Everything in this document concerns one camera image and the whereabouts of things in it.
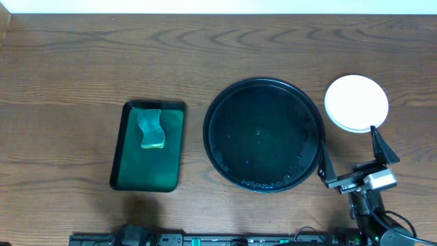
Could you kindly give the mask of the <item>green yellow sponge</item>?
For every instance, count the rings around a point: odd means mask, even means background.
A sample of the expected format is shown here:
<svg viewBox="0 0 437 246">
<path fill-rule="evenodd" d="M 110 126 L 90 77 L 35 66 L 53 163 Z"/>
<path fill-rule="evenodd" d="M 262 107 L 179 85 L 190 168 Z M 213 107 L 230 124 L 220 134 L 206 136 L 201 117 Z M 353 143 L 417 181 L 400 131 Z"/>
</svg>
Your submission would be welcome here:
<svg viewBox="0 0 437 246">
<path fill-rule="evenodd" d="M 160 125 L 160 109 L 142 109 L 137 114 L 137 123 L 143 133 L 141 147 L 143 149 L 163 148 L 165 132 Z"/>
</svg>

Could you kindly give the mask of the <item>round black serving tray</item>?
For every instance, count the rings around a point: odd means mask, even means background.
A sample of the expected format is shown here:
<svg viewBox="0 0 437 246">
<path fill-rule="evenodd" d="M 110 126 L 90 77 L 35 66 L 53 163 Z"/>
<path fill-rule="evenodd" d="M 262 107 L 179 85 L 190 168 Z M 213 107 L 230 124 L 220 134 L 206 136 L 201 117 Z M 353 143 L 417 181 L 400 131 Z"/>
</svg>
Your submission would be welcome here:
<svg viewBox="0 0 437 246">
<path fill-rule="evenodd" d="M 304 182 L 322 158 L 326 133 L 314 102 L 295 85 L 251 78 L 223 90 L 203 122 L 215 170 L 252 192 L 277 193 Z"/>
</svg>

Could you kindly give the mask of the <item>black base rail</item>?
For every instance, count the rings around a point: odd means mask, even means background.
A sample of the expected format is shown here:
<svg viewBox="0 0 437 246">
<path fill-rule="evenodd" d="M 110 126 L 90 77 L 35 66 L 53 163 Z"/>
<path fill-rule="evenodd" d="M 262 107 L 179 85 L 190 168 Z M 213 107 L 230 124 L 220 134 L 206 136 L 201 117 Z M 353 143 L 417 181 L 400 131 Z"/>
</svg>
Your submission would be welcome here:
<svg viewBox="0 0 437 246">
<path fill-rule="evenodd" d="M 305 227 L 295 235 L 207 235 L 155 233 L 151 229 L 123 225 L 108 234 L 76 233 L 69 237 L 69 246 L 269 246 L 269 245 L 368 245 L 357 229 L 341 228 L 332 234 L 308 231 Z"/>
</svg>

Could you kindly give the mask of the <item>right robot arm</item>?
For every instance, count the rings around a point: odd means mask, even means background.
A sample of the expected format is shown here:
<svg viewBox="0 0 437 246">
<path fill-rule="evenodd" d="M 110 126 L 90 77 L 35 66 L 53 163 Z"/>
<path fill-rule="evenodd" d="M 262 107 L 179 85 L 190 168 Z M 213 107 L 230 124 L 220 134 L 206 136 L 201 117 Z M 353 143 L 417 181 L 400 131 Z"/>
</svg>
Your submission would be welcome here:
<svg viewBox="0 0 437 246">
<path fill-rule="evenodd" d="M 358 225 L 357 245 L 414 245 L 416 231 L 406 229 L 394 220 L 393 211 L 384 208 L 381 192 L 397 185 L 389 165 L 400 162 L 399 157 L 382 138 L 375 126 L 370 127 L 374 160 L 355 165 L 352 172 L 337 176 L 324 142 L 318 176 L 329 189 L 349 196 L 350 216 Z"/>
</svg>

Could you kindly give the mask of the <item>white plate with green stain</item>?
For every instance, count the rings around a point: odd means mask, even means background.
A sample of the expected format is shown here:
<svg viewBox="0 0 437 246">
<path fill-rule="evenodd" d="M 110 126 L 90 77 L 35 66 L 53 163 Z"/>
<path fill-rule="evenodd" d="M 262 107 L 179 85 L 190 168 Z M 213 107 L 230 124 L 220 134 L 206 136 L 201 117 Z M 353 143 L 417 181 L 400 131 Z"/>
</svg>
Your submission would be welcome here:
<svg viewBox="0 0 437 246">
<path fill-rule="evenodd" d="M 367 133 L 379 127 L 389 114 L 389 100 L 373 80 L 361 75 L 346 75 L 328 87 L 324 97 L 328 117 L 351 133 Z"/>
</svg>

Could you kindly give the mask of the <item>green rectangular tray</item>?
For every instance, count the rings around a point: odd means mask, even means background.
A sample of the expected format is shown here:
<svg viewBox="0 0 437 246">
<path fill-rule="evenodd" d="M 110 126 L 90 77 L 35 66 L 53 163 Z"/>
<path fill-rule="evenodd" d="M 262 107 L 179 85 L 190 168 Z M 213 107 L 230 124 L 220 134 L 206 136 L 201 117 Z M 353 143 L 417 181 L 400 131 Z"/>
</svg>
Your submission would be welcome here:
<svg viewBox="0 0 437 246">
<path fill-rule="evenodd" d="M 143 133 L 137 114 L 142 109 L 162 111 L 163 148 L 141 147 Z M 185 109 L 184 102 L 132 100 L 124 104 L 109 180 L 112 189 L 168 193 L 177 187 Z"/>
</svg>

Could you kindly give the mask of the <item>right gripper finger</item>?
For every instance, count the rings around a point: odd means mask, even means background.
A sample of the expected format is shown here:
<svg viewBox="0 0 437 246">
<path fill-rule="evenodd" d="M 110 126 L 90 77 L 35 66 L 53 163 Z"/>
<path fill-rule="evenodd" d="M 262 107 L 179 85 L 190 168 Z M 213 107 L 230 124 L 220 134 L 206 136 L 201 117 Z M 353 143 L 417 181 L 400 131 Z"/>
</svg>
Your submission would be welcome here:
<svg viewBox="0 0 437 246">
<path fill-rule="evenodd" d="M 399 157 L 382 138 L 375 126 L 370 126 L 373 155 L 375 160 L 383 165 L 392 165 L 400 162 Z"/>
<path fill-rule="evenodd" d="M 333 183 L 337 181 L 337 175 L 335 173 L 332 161 L 328 154 L 328 149 L 324 141 L 321 142 L 321 157 L 318 166 L 318 176 L 323 183 Z"/>
</svg>

